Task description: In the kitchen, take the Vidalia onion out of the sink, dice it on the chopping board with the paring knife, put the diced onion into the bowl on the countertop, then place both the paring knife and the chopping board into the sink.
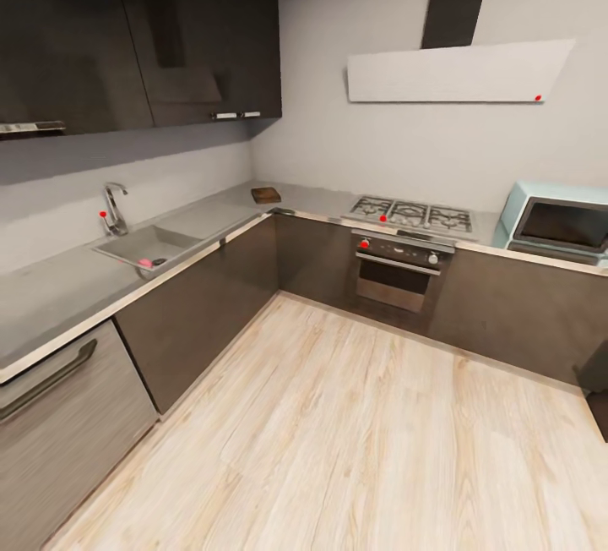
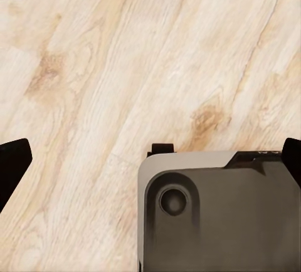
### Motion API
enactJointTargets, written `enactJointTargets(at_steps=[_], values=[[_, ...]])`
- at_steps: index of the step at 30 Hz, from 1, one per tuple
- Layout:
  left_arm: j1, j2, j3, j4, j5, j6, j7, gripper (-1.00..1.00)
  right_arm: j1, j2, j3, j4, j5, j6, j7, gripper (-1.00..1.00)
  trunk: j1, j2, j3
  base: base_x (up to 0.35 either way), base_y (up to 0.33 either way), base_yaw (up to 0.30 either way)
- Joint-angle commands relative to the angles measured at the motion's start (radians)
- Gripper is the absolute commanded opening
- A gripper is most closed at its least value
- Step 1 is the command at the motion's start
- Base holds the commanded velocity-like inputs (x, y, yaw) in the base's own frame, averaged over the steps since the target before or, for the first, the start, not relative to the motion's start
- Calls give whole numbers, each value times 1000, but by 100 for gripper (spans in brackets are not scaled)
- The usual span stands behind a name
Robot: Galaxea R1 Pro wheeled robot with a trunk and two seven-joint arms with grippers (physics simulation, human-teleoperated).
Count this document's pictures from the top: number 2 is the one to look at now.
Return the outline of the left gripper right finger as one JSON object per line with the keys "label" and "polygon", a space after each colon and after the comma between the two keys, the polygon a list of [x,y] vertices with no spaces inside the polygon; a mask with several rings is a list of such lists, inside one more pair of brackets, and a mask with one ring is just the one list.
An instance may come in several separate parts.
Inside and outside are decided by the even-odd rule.
{"label": "left gripper right finger", "polygon": [[301,140],[287,138],[282,149],[281,160],[301,188]]}

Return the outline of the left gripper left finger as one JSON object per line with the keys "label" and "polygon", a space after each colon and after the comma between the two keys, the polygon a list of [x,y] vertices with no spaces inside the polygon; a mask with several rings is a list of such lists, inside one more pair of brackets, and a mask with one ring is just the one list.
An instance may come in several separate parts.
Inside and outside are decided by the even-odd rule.
{"label": "left gripper left finger", "polygon": [[0,213],[32,161],[27,138],[0,145]]}

